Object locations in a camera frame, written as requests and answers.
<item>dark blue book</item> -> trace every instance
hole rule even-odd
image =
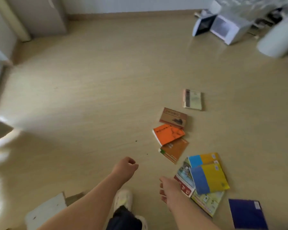
[[[243,199],[228,201],[236,229],[268,229],[259,201]]]

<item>white wall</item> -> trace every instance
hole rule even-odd
[[[63,0],[67,13],[116,13],[137,11],[201,9],[212,0]]]
[[[11,57],[17,37],[0,14],[0,60]]]

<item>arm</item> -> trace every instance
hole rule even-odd
[[[129,157],[120,160],[102,182],[80,200],[46,221],[38,230],[101,230],[116,192],[138,169]]]
[[[220,230],[185,196],[174,178],[161,177],[161,199],[172,212],[179,230]]]

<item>floor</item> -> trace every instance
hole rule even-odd
[[[120,158],[139,170],[126,187],[150,229],[177,229],[159,200],[175,166],[151,130],[162,109],[189,115],[188,155],[218,152],[231,189],[213,221],[233,229],[228,198],[261,202],[271,230],[288,229],[288,58],[271,59],[249,37],[225,46],[192,38],[192,16],[72,22],[66,36],[24,43],[0,86],[0,119],[23,130],[0,148],[0,230],[65,191],[94,187]],[[182,90],[205,110],[182,108]]]

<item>white sneaker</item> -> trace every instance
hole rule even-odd
[[[114,212],[120,207],[125,206],[129,211],[132,210],[133,195],[128,189],[119,190],[114,198]]]
[[[143,216],[135,216],[137,219],[141,220],[142,222],[142,230],[148,230],[147,221]]]

